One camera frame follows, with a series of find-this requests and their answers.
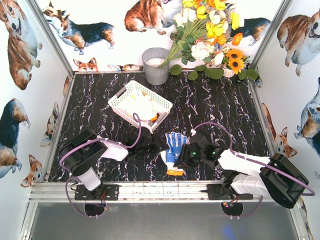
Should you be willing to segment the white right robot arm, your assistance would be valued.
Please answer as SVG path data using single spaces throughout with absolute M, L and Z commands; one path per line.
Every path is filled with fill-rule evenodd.
M 170 133 L 167 143 L 176 169 L 192 169 L 200 162 L 230 172 L 224 190 L 238 195 L 259 195 L 292 209 L 303 195 L 308 179 L 282 154 L 272 157 L 253 156 L 233 151 L 223 145 L 213 145 L 202 134 L 191 137 Z

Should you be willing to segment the blue dotted white glove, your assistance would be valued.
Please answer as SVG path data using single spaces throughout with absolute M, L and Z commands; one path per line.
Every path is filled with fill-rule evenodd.
M 183 145 L 188 144 L 189 139 L 179 132 L 166 133 L 165 139 L 168 149 L 162 151 L 160 156 L 167 167 L 166 174 L 169 176 L 182 176 L 185 171 L 174 167 L 174 164 L 179 158 Z

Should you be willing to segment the yellow dotted white glove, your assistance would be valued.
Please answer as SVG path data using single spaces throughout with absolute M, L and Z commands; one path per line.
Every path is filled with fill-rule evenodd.
M 123 110 L 128 115 L 133 117 L 137 114 L 143 122 L 155 122 L 159 113 L 155 110 L 152 103 L 141 91 L 133 92 L 124 99 Z

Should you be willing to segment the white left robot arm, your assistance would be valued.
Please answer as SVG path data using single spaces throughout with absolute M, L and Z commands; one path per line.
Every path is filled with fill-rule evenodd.
M 66 143 L 59 152 L 60 166 L 84 185 L 89 192 L 103 187 L 103 183 L 94 170 L 100 158 L 122 162 L 127 157 L 168 150 L 167 143 L 149 126 L 139 124 L 138 128 L 124 138 L 123 142 L 114 141 L 97 135 L 92 129 L 86 129 Z

